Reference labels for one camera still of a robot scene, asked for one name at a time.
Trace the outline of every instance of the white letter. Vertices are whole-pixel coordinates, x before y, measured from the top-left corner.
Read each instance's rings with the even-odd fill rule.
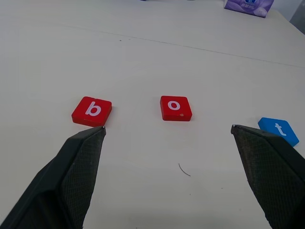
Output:
[[[178,111],[180,109],[180,104],[176,101],[169,101],[167,105],[171,110],[174,111]]]
[[[283,133],[283,131],[282,131],[282,129],[281,129],[282,127],[281,127],[279,124],[276,123],[276,124],[275,124],[275,127],[278,129],[278,131],[280,132],[281,135],[287,136],[287,134],[284,134],[284,133]]]
[[[86,115],[91,115],[91,116],[97,116],[100,112],[101,112],[101,107],[100,106],[95,106],[94,105],[95,102],[92,102],[88,108],[88,110],[86,111]],[[93,108],[96,108],[96,112],[92,113],[91,110]]]

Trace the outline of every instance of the thin wire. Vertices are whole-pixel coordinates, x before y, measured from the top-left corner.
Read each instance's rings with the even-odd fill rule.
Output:
[[[183,169],[181,168],[181,166],[180,166],[180,163],[178,163],[178,165],[179,165],[179,168],[181,169],[181,171],[183,171]],[[184,172],[184,171],[183,171]],[[184,172],[186,175],[188,175],[189,177],[191,176],[191,175],[189,175],[189,174],[187,174],[186,172]]]

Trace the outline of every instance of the tissue box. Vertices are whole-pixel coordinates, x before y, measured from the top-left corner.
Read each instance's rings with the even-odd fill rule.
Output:
[[[274,0],[225,0],[224,7],[265,18]]]

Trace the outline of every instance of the blue object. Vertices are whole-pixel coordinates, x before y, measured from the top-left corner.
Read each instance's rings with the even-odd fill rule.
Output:
[[[258,122],[258,125],[261,130],[283,137],[291,146],[295,146],[300,142],[288,122],[285,120],[262,118]]]

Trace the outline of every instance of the table surface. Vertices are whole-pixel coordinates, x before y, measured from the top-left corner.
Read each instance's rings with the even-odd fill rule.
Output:
[[[232,124],[287,120],[305,156],[305,37],[220,0],[0,2],[0,222],[84,96],[112,102],[85,229],[268,229]],[[162,95],[190,122],[165,122]],[[184,174],[179,166],[191,176]]]

